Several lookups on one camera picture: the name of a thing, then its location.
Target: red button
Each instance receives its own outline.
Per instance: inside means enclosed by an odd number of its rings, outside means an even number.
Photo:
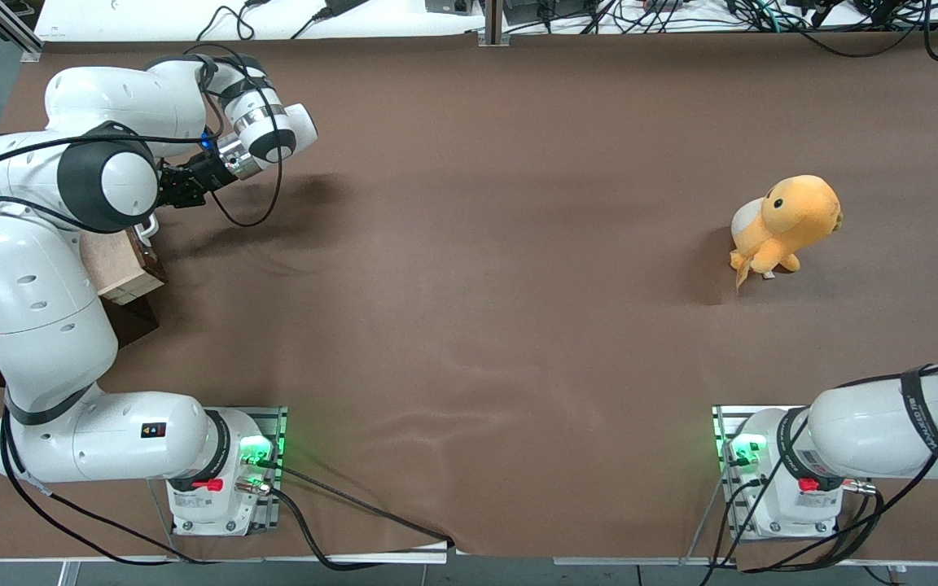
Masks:
[[[812,492],[820,489],[820,483],[816,479],[798,479],[798,488],[803,492]]]
[[[219,492],[223,490],[223,479],[211,479],[211,481],[192,482],[191,486],[194,488],[201,488],[204,486],[208,489],[208,492]]]

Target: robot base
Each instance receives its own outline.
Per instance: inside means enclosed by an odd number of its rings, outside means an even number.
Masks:
[[[169,508],[176,535],[242,536],[263,533],[277,527],[277,501],[272,496],[258,496],[235,490],[235,483],[278,483],[274,470],[264,470],[247,463],[249,457],[271,457],[280,462],[284,445],[287,408],[213,408],[230,428],[231,450],[223,470],[220,490],[201,487],[178,491],[168,486]]]
[[[801,491],[798,481],[781,466],[778,427],[787,414],[784,408],[716,407],[715,434],[723,462],[749,460],[748,465],[726,466],[725,497],[729,500],[742,483],[759,479],[772,483],[756,506],[761,486],[746,488],[730,508],[732,530],[743,531],[741,541],[763,539],[820,539],[834,531],[841,510],[842,489]],[[741,527],[748,511],[755,514]]]

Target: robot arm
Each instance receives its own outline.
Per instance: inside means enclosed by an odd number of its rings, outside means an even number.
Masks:
[[[244,64],[203,55],[146,71],[64,70],[46,92],[46,129],[0,136],[0,370],[15,445],[8,465],[44,483],[168,479],[176,526],[187,534],[245,533],[256,496],[235,489],[261,478],[251,464],[272,446],[235,409],[100,390],[118,341],[82,266],[76,226],[125,230],[160,205],[204,203],[209,190],[309,147],[317,131],[308,112],[282,107],[260,64],[244,60],[248,75]],[[218,99],[230,136],[217,141],[206,131],[202,94]],[[138,140],[118,140],[130,137]],[[45,143],[53,146],[38,146]],[[185,164],[160,160],[195,144]]]
[[[749,538],[824,537],[842,490],[872,490],[858,479],[911,479],[930,457],[923,477],[938,479],[938,364],[824,391],[808,408],[762,409],[725,451],[742,483],[771,479],[760,500],[762,489],[745,492]]]
[[[260,64],[244,59],[248,77],[234,60],[204,55],[167,57],[146,71],[60,72],[46,90],[46,129],[0,136],[0,155],[64,144],[1,160],[0,198],[34,204],[34,214],[62,230],[73,230],[74,222],[96,231],[125,230],[159,205],[204,204],[209,190],[252,177],[313,144],[317,130],[305,108],[283,107]],[[219,141],[206,133],[204,94],[217,97],[234,127]],[[90,142],[67,143],[78,137]],[[172,142],[111,140],[118,137]],[[200,144],[198,155],[180,166],[163,164],[159,177],[157,160],[182,155],[194,143]]]

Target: yellow plush toy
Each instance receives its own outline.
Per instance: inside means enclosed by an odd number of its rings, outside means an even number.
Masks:
[[[842,207],[831,186],[815,175],[777,183],[766,197],[745,203],[733,216],[730,231],[737,249],[730,266],[737,269],[737,290],[748,271],[774,277],[774,267],[800,267],[798,249],[815,244],[842,225]]]

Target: brown tabletop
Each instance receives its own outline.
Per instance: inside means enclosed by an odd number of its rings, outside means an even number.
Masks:
[[[938,361],[938,64],[920,43],[841,59],[752,34],[515,44],[242,46],[320,140],[287,160],[256,229],[212,204],[160,213],[161,326],[101,386],[287,405],[291,464],[469,553],[681,556],[718,475],[712,405],[808,403]],[[60,69],[181,48],[48,52],[22,67],[1,130],[46,122]],[[735,294],[730,217],[800,173],[837,189],[844,228],[801,252],[798,274]],[[248,220],[272,181],[220,197]],[[86,555],[8,490],[0,479],[0,557]],[[59,490],[160,536],[142,481]],[[429,541],[293,491],[329,553]],[[294,524],[179,543],[302,555]],[[938,482],[860,554],[938,560]],[[745,564],[773,555],[741,550]]]

